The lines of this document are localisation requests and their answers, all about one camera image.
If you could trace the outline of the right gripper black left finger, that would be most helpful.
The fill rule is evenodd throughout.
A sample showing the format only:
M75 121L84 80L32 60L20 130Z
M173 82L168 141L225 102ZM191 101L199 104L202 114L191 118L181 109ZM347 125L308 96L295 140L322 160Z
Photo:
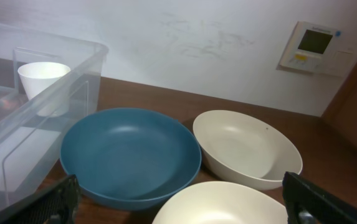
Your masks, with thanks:
M0 224L74 224L81 199L75 175L67 175L0 211Z

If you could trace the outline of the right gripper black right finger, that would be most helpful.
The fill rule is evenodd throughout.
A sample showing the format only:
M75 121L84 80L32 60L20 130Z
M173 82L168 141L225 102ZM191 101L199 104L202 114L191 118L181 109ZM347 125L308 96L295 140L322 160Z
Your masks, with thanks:
M357 224L357 208L294 172L282 181L289 224Z

